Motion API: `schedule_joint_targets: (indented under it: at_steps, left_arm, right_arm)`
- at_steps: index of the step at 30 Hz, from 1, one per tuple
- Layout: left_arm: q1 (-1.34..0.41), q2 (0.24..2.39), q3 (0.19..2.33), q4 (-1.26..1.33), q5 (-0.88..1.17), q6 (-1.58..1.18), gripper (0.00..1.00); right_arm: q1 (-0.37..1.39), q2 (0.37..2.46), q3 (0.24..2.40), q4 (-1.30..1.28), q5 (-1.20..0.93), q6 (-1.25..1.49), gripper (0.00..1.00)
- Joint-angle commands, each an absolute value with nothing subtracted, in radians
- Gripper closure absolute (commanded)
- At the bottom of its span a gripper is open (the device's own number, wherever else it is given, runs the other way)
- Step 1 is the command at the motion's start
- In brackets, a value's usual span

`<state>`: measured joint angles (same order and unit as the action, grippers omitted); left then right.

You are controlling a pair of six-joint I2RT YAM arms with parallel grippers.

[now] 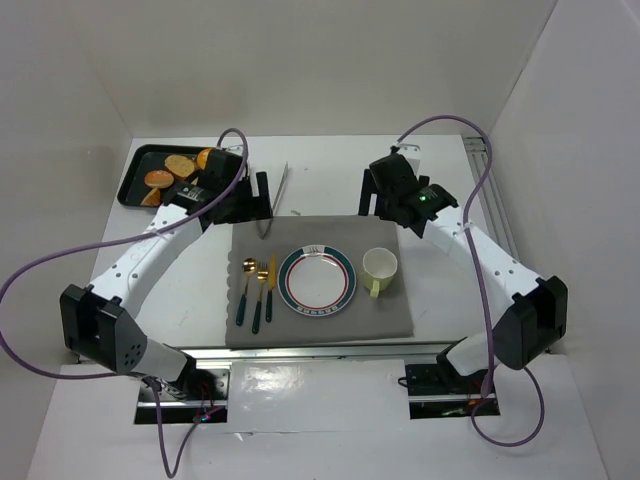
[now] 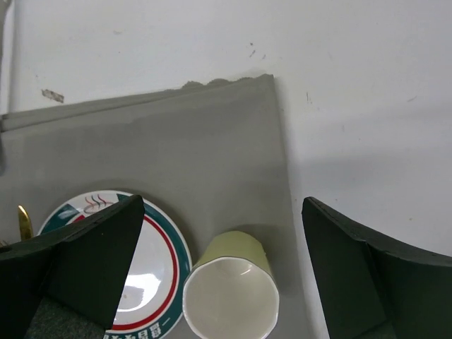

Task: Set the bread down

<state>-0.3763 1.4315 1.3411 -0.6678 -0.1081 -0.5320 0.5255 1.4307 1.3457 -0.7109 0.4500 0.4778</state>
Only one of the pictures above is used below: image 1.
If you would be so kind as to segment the silver metal tongs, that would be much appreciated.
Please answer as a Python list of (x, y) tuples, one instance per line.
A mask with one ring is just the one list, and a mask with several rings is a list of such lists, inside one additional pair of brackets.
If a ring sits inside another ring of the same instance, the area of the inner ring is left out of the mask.
[(276, 196), (272, 202), (272, 217), (268, 219), (266, 225), (263, 225), (261, 221), (256, 222), (256, 229), (257, 229), (258, 237), (260, 240), (265, 240), (269, 236), (273, 221), (275, 219), (275, 216), (278, 210), (280, 200), (285, 190), (285, 185), (288, 179), (288, 175), (289, 175), (289, 164), (285, 163), (285, 166), (283, 168), (283, 172), (281, 175), (281, 179), (279, 182), (279, 186), (276, 192)]

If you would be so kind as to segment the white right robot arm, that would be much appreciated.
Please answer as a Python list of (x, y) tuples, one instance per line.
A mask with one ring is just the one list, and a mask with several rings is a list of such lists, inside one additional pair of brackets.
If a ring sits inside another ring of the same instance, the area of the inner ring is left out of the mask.
[(359, 212), (410, 229), (477, 280), (483, 330), (443, 351), (440, 363), (467, 377), (496, 364), (521, 370), (566, 333), (568, 287), (526, 268), (464, 215), (446, 189), (416, 176), (392, 152), (369, 165)]

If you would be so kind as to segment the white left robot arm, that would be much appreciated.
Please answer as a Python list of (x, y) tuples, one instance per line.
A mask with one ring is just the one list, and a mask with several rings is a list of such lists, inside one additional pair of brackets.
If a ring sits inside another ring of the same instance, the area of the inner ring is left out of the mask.
[(195, 397), (215, 384), (187, 353), (150, 339), (136, 322), (147, 296), (171, 264), (211, 225), (272, 217), (268, 176), (249, 173), (229, 149), (173, 154), (145, 174), (142, 203), (156, 214), (134, 242), (87, 286), (60, 297), (63, 337), (72, 352), (118, 374), (151, 377), (176, 398)]

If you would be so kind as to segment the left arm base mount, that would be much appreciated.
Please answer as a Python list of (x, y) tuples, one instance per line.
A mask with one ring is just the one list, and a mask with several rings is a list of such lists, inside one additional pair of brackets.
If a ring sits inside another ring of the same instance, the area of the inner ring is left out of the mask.
[(198, 361), (197, 367), (208, 374), (197, 380), (189, 393), (156, 380), (163, 424), (191, 425), (196, 417), (203, 424), (227, 422), (231, 363)]

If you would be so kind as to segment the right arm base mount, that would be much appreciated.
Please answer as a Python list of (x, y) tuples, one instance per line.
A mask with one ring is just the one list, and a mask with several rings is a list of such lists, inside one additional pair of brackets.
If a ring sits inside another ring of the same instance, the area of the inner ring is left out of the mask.
[(474, 410), (479, 416), (499, 416), (496, 391), (487, 399), (481, 395), (486, 373), (461, 376), (435, 358), (417, 357), (404, 360), (404, 373), (397, 383), (407, 393), (411, 420), (464, 418)]

